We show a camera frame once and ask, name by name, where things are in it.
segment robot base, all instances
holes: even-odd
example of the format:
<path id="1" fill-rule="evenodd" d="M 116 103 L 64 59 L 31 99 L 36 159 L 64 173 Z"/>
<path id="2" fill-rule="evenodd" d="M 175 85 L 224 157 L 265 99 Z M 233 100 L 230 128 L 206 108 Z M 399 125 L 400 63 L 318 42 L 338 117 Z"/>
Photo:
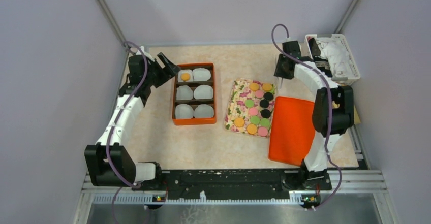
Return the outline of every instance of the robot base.
<path id="1" fill-rule="evenodd" d="M 282 183 L 285 190 L 332 190 L 326 169 L 320 172 L 310 172 L 307 170 L 304 160 L 302 160 L 298 173 L 286 173 Z"/>

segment glass panel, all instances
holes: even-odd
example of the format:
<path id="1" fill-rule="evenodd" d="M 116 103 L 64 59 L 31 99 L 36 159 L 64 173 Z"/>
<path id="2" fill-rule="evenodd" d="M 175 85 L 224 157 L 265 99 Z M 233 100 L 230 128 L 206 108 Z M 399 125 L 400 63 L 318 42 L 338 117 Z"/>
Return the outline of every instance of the glass panel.
<path id="1" fill-rule="evenodd" d="M 111 205 L 94 204 L 88 223 L 114 223 Z M 294 205 L 165 205 L 144 210 L 142 205 L 115 205 L 119 223 L 381 223 L 372 194 L 337 194 L 316 212 Z"/>

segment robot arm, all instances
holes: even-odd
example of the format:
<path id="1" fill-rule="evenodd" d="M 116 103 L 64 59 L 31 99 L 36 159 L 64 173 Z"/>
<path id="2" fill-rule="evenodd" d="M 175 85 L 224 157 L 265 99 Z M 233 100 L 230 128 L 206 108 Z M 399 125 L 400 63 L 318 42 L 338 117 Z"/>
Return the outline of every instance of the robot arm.
<path id="1" fill-rule="evenodd" d="M 102 136 L 95 145 L 87 145 L 84 156 L 88 173 L 94 186 L 125 186 L 109 165 L 107 160 L 107 142 L 110 138 L 109 153 L 112 163 L 118 173 L 129 183 L 138 183 L 156 179 L 161 175 L 161 168 L 155 162 L 134 163 L 125 149 L 125 144 L 132 134 L 133 125 L 144 108 L 151 94 L 151 87 L 159 87 L 166 83 L 181 70 L 162 53 L 157 57 L 165 65 L 163 68 L 149 54 L 144 52 L 147 64 L 147 74 L 144 82 L 139 86 L 144 76 L 145 62 L 141 54 L 129 58 L 129 74 L 127 80 L 119 90 L 114 113 Z M 134 96 L 129 99 L 136 87 Z"/>
<path id="2" fill-rule="evenodd" d="M 283 51 L 311 68 L 297 64 L 295 61 L 280 54 L 274 75 L 285 79 L 299 79 L 316 98 L 312 116 L 316 132 L 310 151 L 302 161 L 299 172 L 301 184 L 304 187 L 313 188 L 319 181 L 325 179 L 327 175 L 327 155 L 332 152 L 342 134 L 354 123 L 353 90 L 350 86 L 339 86 L 330 80 L 325 73 L 316 67 L 311 58 L 301 57 L 297 41 L 283 43 Z M 328 99 L 327 88 L 321 76 L 328 82 L 333 101 L 329 101 Z M 332 127 L 330 135 L 327 135 L 329 121 L 328 103 L 332 104 L 332 102 L 338 104 L 339 107 L 332 109 Z M 329 140 L 326 152 L 325 141 L 327 137 L 329 137 Z"/>

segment black macaron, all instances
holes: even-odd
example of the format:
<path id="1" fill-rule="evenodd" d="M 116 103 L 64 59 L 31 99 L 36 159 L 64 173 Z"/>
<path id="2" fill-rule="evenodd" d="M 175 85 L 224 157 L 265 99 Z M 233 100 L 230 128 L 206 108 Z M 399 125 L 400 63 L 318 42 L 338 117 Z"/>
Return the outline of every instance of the black macaron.
<path id="1" fill-rule="evenodd" d="M 264 109 L 260 112 L 260 114 L 262 115 L 263 118 L 270 118 L 271 117 L 271 112 L 268 109 Z"/>
<path id="2" fill-rule="evenodd" d="M 268 101 L 272 101 L 274 99 L 274 95 L 271 92 L 267 92 L 263 95 L 263 97 L 268 100 Z"/>
<path id="3" fill-rule="evenodd" d="M 268 108 L 269 101 L 267 101 L 267 100 L 261 100 L 260 103 L 259 103 L 259 106 L 262 107 L 262 108 Z"/>

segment beige table surface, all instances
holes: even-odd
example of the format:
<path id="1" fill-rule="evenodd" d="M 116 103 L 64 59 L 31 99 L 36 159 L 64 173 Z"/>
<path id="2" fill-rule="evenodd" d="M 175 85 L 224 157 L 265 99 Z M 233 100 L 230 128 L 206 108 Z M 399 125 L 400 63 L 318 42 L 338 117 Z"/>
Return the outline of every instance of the beige table surface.
<path id="1" fill-rule="evenodd" d="M 296 167 L 268 159 L 269 139 L 233 133 L 222 126 L 234 79 L 241 77 L 277 82 L 273 76 L 277 50 L 273 45 L 150 48 L 153 57 L 159 52 L 175 64 L 214 63 L 217 123 L 175 126 L 171 115 L 173 81 L 157 89 L 152 88 L 151 96 L 126 144 L 134 161 L 156 161 L 162 169 L 170 170 Z M 309 101 L 315 99 L 297 79 L 283 80 L 277 95 Z M 358 166 L 348 133 L 336 144 L 331 156 L 341 167 Z"/>

